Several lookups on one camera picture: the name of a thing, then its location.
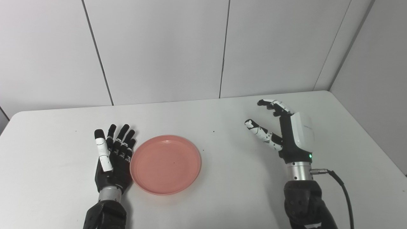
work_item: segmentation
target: black finger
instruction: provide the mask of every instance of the black finger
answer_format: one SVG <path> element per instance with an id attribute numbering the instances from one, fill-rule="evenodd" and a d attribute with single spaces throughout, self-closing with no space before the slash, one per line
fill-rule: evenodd
<path id="1" fill-rule="evenodd" d="M 123 145 L 127 146 L 129 144 L 130 139 L 134 136 L 136 132 L 134 130 L 130 130 L 129 133 L 126 135 L 125 140 L 123 141 Z"/>
<path id="2" fill-rule="evenodd" d="M 128 162 L 130 162 L 131 157 L 133 156 L 133 147 L 135 146 L 136 142 L 137 141 L 135 139 L 131 139 L 130 142 L 129 142 L 129 146 L 126 149 L 126 158 L 125 158 L 125 160 L 128 161 Z"/>
<path id="3" fill-rule="evenodd" d="M 128 124 L 125 124 L 122 129 L 120 130 L 119 134 L 117 135 L 116 141 L 113 143 L 112 147 L 112 152 L 115 154 L 119 153 L 120 146 L 122 145 L 122 140 L 126 134 L 126 132 L 129 130 L 130 126 Z"/>
<path id="4" fill-rule="evenodd" d="M 113 136 L 114 136 L 115 131 L 116 131 L 116 125 L 112 124 L 109 128 L 109 131 L 107 132 L 107 139 L 106 139 L 106 144 L 107 144 L 107 148 L 109 149 L 109 151 L 111 151 L 112 147 L 113 147 Z"/>
<path id="5" fill-rule="evenodd" d="M 122 142 L 126 132 L 130 129 L 130 126 L 128 124 L 125 124 L 122 129 L 119 132 L 119 135 L 117 135 L 116 141 Z"/>
<path id="6" fill-rule="evenodd" d="M 134 146 L 136 145 L 136 142 L 137 142 L 137 141 L 136 141 L 135 139 L 131 139 L 130 142 L 129 142 L 128 149 L 130 149 L 130 150 L 133 151 L 133 148 L 134 148 Z"/>

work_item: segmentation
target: robotic hand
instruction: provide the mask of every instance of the robotic hand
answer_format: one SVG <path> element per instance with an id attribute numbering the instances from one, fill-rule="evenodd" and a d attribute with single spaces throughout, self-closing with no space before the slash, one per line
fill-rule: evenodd
<path id="1" fill-rule="evenodd" d="M 95 130 L 99 152 L 95 182 L 99 199 L 97 204 L 87 211 L 83 229 L 125 229 L 126 211 L 120 200 L 131 184 L 129 163 L 136 144 L 136 140 L 132 138 L 134 130 L 130 130 L 125 137 L 129 128 L 129 125 L 125 124 L 115 141 L 113 135 L 116 125 L 110 126 L 107 139 L 103 130 Z"/>
<path id="2" fill-rule="evenodd" d="M 264 143 L 278 151 L 288 167 L 289 181 L 284 186 L 284 209 L 293 229 L 337 229 L 335 221 L 322 200 L 322 191 L 313 180 L 313 174 L 328 173 L 328 170 L 311 169 L 314 132 L 308 115 L 294 113 L 285 104 L 276 100 L 262 99 L 258 106 L 274 110 L 280 117 L 282 137 L 269 132 L 253 120 L 246 127 Z"/>

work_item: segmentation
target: robotic finger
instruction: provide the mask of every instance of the robotic finger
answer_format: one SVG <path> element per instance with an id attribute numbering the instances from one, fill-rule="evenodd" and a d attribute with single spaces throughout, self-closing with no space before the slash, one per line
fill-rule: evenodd
<path id="1" fill-rule="evenodd" d="M 255 121 L 248 119 L 245 122 L 246 127 L 264 143 L 271 148 L 280 151 L 282 150 L 282 138 L 273 132 L 269 132 L 266 128 L 259 126 Z"/>
<path id="2" fill-rule="evenodd" d="M 284 103 L 275 99 L 261 99 L 257 102 L 258 106 L 266 106 L 268 110 L 274 110 L 275 117 L 281 115 L 292 115 L 294 112 Z"/>

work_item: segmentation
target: silver cylinder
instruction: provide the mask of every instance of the silver cylinder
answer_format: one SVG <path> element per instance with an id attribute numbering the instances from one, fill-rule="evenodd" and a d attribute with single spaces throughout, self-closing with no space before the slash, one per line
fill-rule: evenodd
<path id="1" fill-rule="evenodd" d="M 120 203 L 122 191 L 116 186 L 106 186 L 99 192 L 99 201 L 114 200 Z"/>
<path id="2" fill-rule="evenodd" d="M 292 181 L 313 180 L 310 171 L 311 163 L 304 161 L 296 161 L 287 164 L 288 178 Z"/>

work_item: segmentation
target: silver connector plug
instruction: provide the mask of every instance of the silver connector plug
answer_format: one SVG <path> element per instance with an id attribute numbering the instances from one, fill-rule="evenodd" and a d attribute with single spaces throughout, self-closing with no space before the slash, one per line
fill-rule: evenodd
<path id="1" fill-rule="evenodd" d="M 327 169 L 311 169 L 309 172 L 312 175 L 318 175 L 318 174 L 327 174 L 328 170 Z"/>

